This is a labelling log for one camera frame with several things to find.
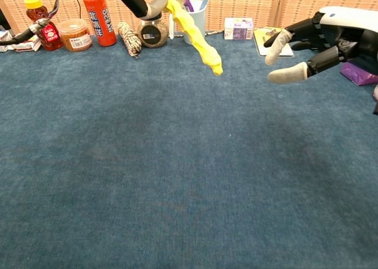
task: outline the rope bundle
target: rope bundle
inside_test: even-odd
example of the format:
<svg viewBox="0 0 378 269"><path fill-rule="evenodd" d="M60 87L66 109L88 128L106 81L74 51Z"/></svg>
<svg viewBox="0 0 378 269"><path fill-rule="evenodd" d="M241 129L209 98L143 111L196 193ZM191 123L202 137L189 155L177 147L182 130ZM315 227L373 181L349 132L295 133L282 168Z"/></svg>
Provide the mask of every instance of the rope bundle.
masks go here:
<svg viewBox="0 0 378 269"><path fill-rule="evenodd" d="M125 43L129 54L132 57L138 58L142 50L142 42L127 22L120 22L118 24L118 34Z"/></svg>

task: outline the white box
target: white box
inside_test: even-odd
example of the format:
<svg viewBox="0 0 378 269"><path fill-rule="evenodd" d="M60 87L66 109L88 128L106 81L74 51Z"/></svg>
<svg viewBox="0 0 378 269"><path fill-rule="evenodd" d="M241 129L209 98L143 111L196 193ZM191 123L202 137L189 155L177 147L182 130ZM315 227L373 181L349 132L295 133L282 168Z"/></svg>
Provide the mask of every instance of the white box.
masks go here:
<svg viewBox="0 0 378 269"><path fill-rule="evenodd" d="M225 18L224 19L225 40L252 40L253 19L252 18Z"/></svg>

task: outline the plastic container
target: plastic container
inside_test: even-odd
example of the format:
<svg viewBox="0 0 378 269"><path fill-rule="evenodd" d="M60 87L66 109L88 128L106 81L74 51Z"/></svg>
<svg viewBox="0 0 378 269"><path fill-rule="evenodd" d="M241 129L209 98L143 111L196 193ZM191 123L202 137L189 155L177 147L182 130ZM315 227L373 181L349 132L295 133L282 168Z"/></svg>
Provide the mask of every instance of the plastic container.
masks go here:
<svg viewBox="0 0 378 269"><path fill-rule="evenodd" d="M78 52L92 45L87 22L83 19L69 19L57 25L60 38L67 50Z"/></svg>
<svg viewBox="0 0 378 269"><path fill-rule="evenodd" d="M200 32L201 32L202 36L205 37L205 33L206 33L206 9L207 9L207 5L205 6L205 8L203 8L202 10L200 10L201 4L202 4L202 0L191 0L190 2L192 4L192 6L193 6L194 12L188 12L188 14L191 15L191 17L194 20L195 26L200 29ZM186 33L184 33L184 41L187 44L192 44L191 41L190 41L189 35L186 34Z"/></svg>
<svg viewBox="0 0 378 269"><path fill-rule="evenodd" d="M117 42L105 0L83 0L100 46L112 46Z"/></svg>
<svg viewBox="0 0 378 269"><path fill-rule="evenodd" d="M48 17L47 8L42 5L41 0L25 0L24 4L27 7L26 15L33 22ZM58 29L51 21L40 32L36 33L36 35L40 39L43 48L48 51L54 51L63 47Z"/></svg>

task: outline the wicker wall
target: wicker wall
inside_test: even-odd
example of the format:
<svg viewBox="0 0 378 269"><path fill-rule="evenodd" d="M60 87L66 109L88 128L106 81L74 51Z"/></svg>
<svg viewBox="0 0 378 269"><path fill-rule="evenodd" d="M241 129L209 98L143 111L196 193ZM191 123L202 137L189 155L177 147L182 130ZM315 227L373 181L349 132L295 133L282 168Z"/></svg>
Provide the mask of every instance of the wicker wall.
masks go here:
<svg viewBox="0 0 378 269"><path fill-rule="evenodd" d="M42 1L48 8L53 7L54 0ZM83 0L79 2L82 18L90 24ZM139 20L120 0L106 0L106 2L115 27L120 21L128 22L133 28L139 25ZM225 17L252 17L256 27L267 25L283 27L311 17L316 10L327 5L378 10L378 0L210 0L206 29L222 30ZM23 0L0 0L0 8L16 33L23 31L30 24L30 20L25 15ZM76 0L60 0L60 9L53 21L58 23L66 20L67 17L79 17ZM164 14L164 18L167 20L168 15Z"/></svg>

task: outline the purple box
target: purple box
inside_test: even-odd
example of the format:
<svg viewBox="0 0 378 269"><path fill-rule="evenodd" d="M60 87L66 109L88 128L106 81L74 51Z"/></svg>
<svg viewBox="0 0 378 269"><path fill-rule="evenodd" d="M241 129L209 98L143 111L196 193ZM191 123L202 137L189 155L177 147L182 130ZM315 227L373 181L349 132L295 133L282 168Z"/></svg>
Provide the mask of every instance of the purple box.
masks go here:
<svg viewBox="0 0 378 269"><path fill-rule="evenodd" d="M370 74L369 72L366 72L365 70L349 62L343 65L340 73L357 86L378 83L378 75Z"/></svg>

